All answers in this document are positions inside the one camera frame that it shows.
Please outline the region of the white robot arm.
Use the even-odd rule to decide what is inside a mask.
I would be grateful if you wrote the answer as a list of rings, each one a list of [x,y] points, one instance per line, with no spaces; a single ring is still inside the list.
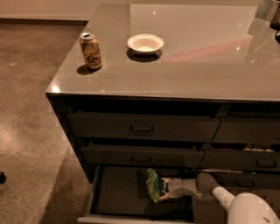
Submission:
[[[227,224],[280,224],[280,219],[271,206],[259,196],[244,192],[234,196],[208,173],[196,178],[161,178],[166,191],[157,200],[194,196],[199,200],[210,196],[215,198],[227,212]]]

